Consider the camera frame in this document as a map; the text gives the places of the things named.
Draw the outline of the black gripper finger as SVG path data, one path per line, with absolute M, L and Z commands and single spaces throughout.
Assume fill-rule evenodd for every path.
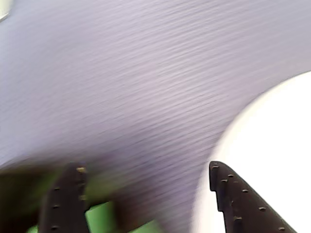
M 69 163 L 46 193 L 40 209 L 40 233 L 88 233 L 85 212 L 86 167 Z
M 227 233 L 296 232 L 240 175 L 220 161 L 209 163 L 209 186 Z

